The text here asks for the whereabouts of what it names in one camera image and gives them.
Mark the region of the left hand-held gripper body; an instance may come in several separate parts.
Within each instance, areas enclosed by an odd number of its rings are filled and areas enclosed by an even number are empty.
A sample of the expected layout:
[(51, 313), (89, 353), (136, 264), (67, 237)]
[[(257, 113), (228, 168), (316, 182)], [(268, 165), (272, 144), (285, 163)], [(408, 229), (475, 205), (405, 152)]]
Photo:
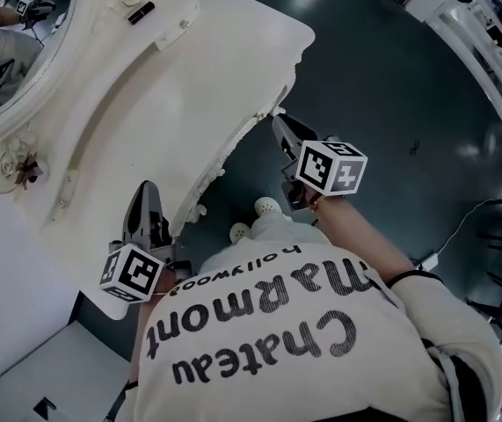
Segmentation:
[(121, 240), (112, 241), (109, 250), (99, 288), (124, 302), (148, 301), (165, 270), (174, 273), (176, 282), (192, 277), (185, 247), (171, 237), (162, 217), (133, 231), (124, 223)]

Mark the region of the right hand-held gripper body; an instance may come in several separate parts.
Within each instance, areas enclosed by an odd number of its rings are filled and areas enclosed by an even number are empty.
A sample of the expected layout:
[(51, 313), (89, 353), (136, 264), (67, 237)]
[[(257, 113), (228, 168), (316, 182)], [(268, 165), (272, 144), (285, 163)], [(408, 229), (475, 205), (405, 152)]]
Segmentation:
[(282, 144), (290, 163), (282, 169), (282, 190), (293, 211), (308, 206), (305, 186), (323, 196), (345, 196), (358, 192), (367, 156), (352, 144), (337, 141), (302, 141)]

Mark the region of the person's right forearm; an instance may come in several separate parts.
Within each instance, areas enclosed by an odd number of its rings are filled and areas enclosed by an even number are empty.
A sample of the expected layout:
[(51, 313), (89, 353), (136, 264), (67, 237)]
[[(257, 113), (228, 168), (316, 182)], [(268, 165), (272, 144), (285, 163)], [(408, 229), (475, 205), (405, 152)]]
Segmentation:
[(305, 199), (329, 240), (364, 260), (384, 282), (414, 269), (412, 262), (343, 196), (325, 196), (306, 187)]

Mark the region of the person's left forearm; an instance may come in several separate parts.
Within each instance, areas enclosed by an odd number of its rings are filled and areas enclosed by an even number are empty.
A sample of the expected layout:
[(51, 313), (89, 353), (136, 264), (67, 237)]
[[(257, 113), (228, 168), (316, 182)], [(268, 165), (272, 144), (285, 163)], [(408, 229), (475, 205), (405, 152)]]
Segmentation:
[(164, 269), (159, 276), (151, 298), (147, 302), (143, 302), (139, 306), (137, 329), (135, 334), (135, 345), (130, 361), (127, 381), (128, 383), (136, 382), (139, 377), (140, 354), (142, 349), (142, 342), (144, 340), (144, 331), (149, 321), (149, 317), (157, 304), (163, 299), (163, 297), (176, 286), (176, 281), (177, 279), (175, 273), (168, 268)]

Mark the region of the white ornate dressing table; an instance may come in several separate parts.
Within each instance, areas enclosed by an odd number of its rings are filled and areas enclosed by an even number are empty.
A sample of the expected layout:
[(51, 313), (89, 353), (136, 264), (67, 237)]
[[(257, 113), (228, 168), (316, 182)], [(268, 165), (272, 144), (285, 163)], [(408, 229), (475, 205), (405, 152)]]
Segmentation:
[[(40, 73), (0, 112), (0, 234), (108, 238), (148, 179), (177, 236), (221, 175), (228, 137), (294, 85), (315, 34), (255, 0), (72, 2)], [(46, 171), (23, 189), (16, 167), (29, 152)]]

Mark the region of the white trousers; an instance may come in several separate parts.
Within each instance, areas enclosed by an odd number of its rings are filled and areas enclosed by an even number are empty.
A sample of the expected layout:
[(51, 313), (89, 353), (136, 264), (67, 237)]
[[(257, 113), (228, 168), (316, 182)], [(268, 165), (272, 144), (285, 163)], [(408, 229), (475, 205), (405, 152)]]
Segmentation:
[(216, 253), (207, 262), (235, 258), (256, 250), (260, 244), (330, 244), (328, 237), (318, 228), (306, 223), (294, 222), (284, 214), (259, 217), (251, 225), (251, 239), (245, 238)]

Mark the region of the dried brown flower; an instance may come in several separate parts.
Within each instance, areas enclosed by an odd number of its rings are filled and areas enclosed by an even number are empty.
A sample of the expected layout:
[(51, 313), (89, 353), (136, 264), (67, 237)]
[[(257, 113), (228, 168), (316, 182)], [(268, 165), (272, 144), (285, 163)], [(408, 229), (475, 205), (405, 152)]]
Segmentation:
[(26, 189), (29, 184), (34, 184), (46, 171), (46, 166), (40, 164), (38, 153), (29, 152), (25, 159), (17, 164), (16, 185)]

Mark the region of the grey flat board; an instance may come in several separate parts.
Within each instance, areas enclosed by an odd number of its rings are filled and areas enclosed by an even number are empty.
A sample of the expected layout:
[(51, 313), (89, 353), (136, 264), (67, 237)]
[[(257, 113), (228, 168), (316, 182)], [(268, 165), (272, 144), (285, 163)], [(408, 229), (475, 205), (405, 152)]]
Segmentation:
[(128, 361), (74, 322), (0, 376), (0, 422), (25, 419), (44, 398), (72, 422), (103, 422), (128, 370)]

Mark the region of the cream printed shirt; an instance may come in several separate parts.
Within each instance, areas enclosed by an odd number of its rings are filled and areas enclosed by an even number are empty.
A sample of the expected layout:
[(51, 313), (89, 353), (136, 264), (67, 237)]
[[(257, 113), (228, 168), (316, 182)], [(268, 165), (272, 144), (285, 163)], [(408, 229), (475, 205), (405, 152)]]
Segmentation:
[(252, 242), (173, 288), (115, 422), (495, 422), (502, 352), (441, 279)]

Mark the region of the black lipstick tube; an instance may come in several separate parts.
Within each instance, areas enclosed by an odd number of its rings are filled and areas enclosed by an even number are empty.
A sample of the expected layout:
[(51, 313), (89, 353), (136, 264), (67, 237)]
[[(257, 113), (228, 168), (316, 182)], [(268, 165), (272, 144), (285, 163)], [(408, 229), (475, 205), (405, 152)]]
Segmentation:
[(151, 1), (144, 4), (140, 9), (131, 13), (127, 20), (131, 25), (136, 25), (139, 21), (145, 18), (149, 13), (155, 9), (155, 4)]

